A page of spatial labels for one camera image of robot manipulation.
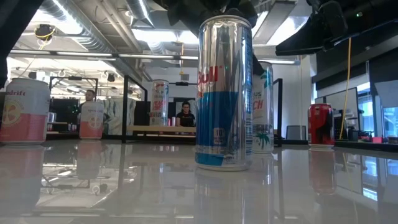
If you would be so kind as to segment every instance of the office wall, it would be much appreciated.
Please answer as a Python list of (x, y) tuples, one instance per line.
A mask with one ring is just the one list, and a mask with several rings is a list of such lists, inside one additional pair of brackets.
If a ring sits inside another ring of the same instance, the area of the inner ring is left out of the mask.
[[(350, 89), (350, 88), (357, 87), (359, 85), (362, 85), (363, 83), (367, 83), (368, 81), (369, 81), (369, 75), (367, 75), (367, 74), (360, 75), (360, 76), (354, 77), (354, 78), (350, 78), (348, 88)], [(323, 97), (323, 96), (337, 93), (339, 91), (344, 91), (344, 90), (346, 90), (346, 86), (347, 86), (347, 81), (343, 81), (343, 82), (334, 84), (332, 86), (323, 88), (321, 90), (318, 90), (318, 97)]]

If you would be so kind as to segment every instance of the chirifit can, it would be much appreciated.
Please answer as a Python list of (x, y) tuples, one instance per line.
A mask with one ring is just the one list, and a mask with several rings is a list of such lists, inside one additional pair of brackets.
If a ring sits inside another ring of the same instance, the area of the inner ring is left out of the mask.
[(253, 76), (253, 152), (274, 150), (274, 98), (272, 65), (260, 62), (264, 73)]
[(169, 82), (154, 80), (152, 83), (152, 99), (150, 101), (150, 125), (167, 126), (169, 112)]
[(199, 167), (244, 170), (252, 154), (252, 37), (248, 21), (216, 16), (199, 33)]
[(104, 121), (104, 105), (86, 102), (81, 107), (79, 136), (81, 139), (101, 139)]
[(308, 144), (317, 148), (335, 145), (333, 109), (327, 103), (313, 104), (308, 110)]
[(50, 90), (45, 82), (14, 78), (7, 86), (0, 141), (4, 144), (40, 144), (47, 134)]

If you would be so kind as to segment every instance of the window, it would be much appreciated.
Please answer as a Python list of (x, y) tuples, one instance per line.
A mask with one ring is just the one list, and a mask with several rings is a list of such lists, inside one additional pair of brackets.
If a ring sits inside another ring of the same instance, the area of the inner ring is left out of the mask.
[(358, 97), (358, 107), (360, 111), (363, 111), (359, 115), (362, 131), (372, 131), (372, 136), (374, 136), (373, 102), (370, 93), (360, 94)]

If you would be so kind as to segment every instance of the can lid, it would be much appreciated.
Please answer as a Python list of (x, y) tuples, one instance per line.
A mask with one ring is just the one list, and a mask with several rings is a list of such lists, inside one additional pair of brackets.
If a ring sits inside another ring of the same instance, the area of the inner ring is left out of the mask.
[(234, 15), (220, 15), (220, 16), (215, 16), (215, 17), (209, 18), (200, 24), (200, 28), (203, 25), (205, 25), (206, 23), (213, 21), (213, 20), (217, 20), (217, 19), (238, 19), (240, 21), (245, 22), (251, 28), (250, 22), (247, 19), (240, 17), (240, 16), (234, 16)]

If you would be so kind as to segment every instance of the energy drink can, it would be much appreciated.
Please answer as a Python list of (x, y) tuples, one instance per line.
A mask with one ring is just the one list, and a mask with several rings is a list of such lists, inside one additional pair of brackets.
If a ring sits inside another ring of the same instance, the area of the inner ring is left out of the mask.
[(308, 144), (314, 148), (335, 145), (333, 109), (328, 103), (316, 103), (308, 110)]
[(264, 73), (253, 76), (253, 151), (274, 150), (274, 98), (272, 65), (260, 62)]
[(199, 31), (199, 167), (244, 170), (252, 154), (252, 37), (248, 21), (216, 16)]
[(150, 101), (150, 125), (167, 126), (169, 109), (169, 82), (154, 80), (152, 83), (152, 100)]

